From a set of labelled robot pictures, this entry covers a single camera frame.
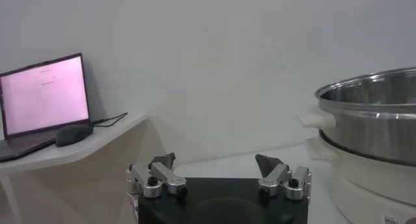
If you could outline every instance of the laptop screen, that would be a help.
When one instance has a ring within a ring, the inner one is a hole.
[[[81,55],[0,81],[6,136],[89,118]]]

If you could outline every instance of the black computer mouse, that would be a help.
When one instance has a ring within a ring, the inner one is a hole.
[[[80,142],[90,136],[92,131],[93,127],[90,125],[68,125],[58,131],[55,145],[62,147]]]

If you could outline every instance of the white table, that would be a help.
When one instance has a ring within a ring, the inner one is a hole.
[[[331,197],[331,166],[327,163],[311,161],[304,144],[258,152],[263,155],[280,158],[292,169],[296,166],[308,166],[312,172],[311,206],[309,207],[309,224],[349,224],[340,213]],[[254,156],[233,156],[206,162],[183,164],[175,169],[182,177],[235,177],[261,178]]]
[[[59,148],[51,145],[23,158],[0,163],[0,181],[5,190],[16,224],[23,224],[23,220],[9,174],[69,164],[86,158],[137,126],[146,118],[144,114],[140,113],[128,114],[114,126],[95,128],[91,136],[79,143]]]

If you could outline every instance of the white pot handle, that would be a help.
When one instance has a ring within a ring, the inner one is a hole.
[[[321,110],[315,106],[306,112],[298,114],[298,118],[305,127],[312,127],[317,129],[335,128],[336,121],[332,114]]]
[[[330,162],[332,164],[339,160],[339,155],[327,147],[328,144],[325,144],[320,137],[309,138],[306,142],[307,152],[312,160]]]

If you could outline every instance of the cable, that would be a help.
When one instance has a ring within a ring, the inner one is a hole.
[[[99,119],[99,120],[95,120],[92,122],[92,126],[94,127],[111,127],[113,125],[115,125],[117,122],[119,122],[122,118],[124,118],[126,115],[128,115],[129,113],[123,113],[123,114],[119,114],[118,116],[114,116],[111,118],[107,118],[107,119]],[[112,123],[108,124],[108,125],[99,125],[100,123],[104,123],[110,120],[115,119]]]

